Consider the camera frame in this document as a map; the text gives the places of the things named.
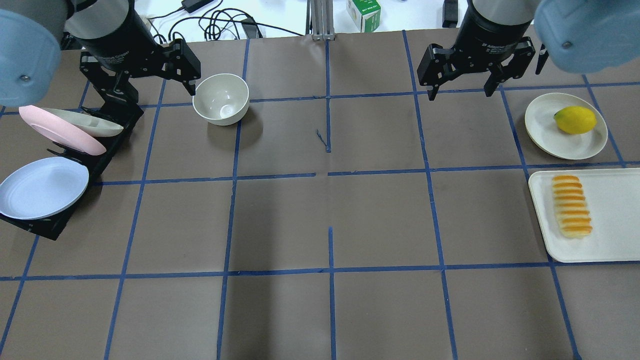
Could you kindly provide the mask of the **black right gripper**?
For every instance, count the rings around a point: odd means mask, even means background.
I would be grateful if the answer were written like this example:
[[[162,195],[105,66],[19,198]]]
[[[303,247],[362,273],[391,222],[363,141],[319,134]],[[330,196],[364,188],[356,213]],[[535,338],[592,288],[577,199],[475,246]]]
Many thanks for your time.
[[[490,71],[483,86],[487,97],[500,84],[519,79],[536,53],[525,36],[534,19],[534,2],[469,2],[451,48],[429,44],[416,75],[434,101],[439,89],[459,75]]]

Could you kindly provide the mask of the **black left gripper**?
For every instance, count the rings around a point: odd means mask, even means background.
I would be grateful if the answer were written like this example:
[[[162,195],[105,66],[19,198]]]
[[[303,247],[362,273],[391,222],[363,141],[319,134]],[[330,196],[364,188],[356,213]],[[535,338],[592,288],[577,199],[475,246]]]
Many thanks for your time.
[[[158,44],[135,10],[73,10],[70,34],[82,45],[80,71],[103,100],[90,116],[134,126],[144,111],[130,79],[157,76],[196,94],[201,62],[183,39]]]

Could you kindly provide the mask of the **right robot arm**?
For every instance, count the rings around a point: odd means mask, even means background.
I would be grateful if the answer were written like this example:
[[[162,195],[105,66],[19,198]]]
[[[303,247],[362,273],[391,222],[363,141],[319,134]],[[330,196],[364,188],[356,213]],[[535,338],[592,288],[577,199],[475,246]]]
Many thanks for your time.
[[[537,75],[548,59],[567,73],[596,73],[637,59],[639,19],[637,0],[469,0],[454,45],[430,44],[417,80],[434,100],[446,82],[489,72],[490,97],[521,78],[537,54],[525,35],[530,25],[541,41]]]

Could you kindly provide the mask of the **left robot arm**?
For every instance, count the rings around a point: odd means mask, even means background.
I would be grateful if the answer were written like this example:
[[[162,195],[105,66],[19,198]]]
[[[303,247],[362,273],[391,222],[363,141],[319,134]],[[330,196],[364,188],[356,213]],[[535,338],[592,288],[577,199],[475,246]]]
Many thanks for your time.
[[[132,0],[3,0],[0,10],[1,105],[36,105],[61,62],[64,33],[84,48],[80,70],[105,105],[141,114],[130,79],[157,76],[195,95],[201,62],[181,38],[154,41]]]

